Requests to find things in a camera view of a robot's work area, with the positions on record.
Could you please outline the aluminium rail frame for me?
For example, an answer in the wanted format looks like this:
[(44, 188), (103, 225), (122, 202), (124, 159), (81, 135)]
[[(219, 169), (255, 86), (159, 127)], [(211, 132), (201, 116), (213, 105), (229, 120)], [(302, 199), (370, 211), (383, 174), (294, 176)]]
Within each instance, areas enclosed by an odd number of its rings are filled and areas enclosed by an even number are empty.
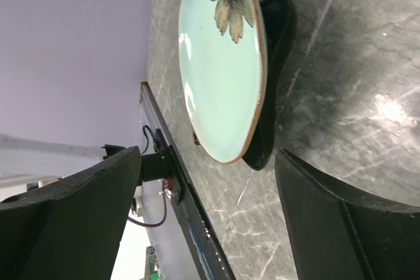
[(140, 103), (144, 108), (152, 132), (156, 133), (156, 130), (159, 129), (163, 134), (160, 109), (147, 82), (142, 82), (140, 84)]

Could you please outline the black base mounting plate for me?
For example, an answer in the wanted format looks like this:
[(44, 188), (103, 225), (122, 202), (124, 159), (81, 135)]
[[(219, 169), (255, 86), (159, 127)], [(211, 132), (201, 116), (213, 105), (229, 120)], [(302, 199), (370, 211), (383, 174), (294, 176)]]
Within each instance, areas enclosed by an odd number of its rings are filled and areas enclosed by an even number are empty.
[(168, 163), (171, 170), (168, 175), (172, 193), (171, 205), (199, 277), (214, 280), (234, 279), (232, 268), (184, 164), (179, 159), (176, 147), (166, 142), (161, 129), (156, 129), (154, 140), (161, 152), (161, 159)]

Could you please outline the pale green plate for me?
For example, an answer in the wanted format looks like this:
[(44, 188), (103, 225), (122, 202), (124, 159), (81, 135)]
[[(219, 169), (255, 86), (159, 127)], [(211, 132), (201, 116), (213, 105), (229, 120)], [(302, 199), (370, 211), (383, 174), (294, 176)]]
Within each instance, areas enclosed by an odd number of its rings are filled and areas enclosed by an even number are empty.
[(266, 94), (259, 0), (180, 0), (178, 43), (192, 128), (212, 159), (233, 163), (250, 145)]

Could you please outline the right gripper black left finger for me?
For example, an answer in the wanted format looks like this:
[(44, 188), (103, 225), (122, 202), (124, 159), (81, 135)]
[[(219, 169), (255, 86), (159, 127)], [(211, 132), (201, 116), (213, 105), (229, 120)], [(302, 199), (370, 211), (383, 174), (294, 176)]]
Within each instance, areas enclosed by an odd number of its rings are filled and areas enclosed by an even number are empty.
[(1, 202), (2, 279), (110, 279), (140, 174), (127, 148)]

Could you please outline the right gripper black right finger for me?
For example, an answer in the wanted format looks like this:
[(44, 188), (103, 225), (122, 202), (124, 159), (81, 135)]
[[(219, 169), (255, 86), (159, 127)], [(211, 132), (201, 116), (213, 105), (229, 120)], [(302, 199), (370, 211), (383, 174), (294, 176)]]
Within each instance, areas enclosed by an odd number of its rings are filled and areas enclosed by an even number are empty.
[(275, 175), (299, 279), (419, 278), (419, 207), (356, 188), (285, 149)]

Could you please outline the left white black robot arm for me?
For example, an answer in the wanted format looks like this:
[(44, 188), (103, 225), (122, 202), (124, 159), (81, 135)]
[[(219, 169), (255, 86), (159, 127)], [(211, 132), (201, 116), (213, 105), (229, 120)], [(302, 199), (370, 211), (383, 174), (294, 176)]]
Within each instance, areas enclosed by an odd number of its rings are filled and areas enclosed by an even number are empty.
[[(43, 180), (65, 178), (124, 150), (120, 146), (73, 146), (1, 135), (1, 188), (24, 186)], [(168, 197), (169, 164), (162, 153), (146, 152), (141, 155), (139, 186), (146, 195), (148, 182), (159, 180), (160, 194)]]

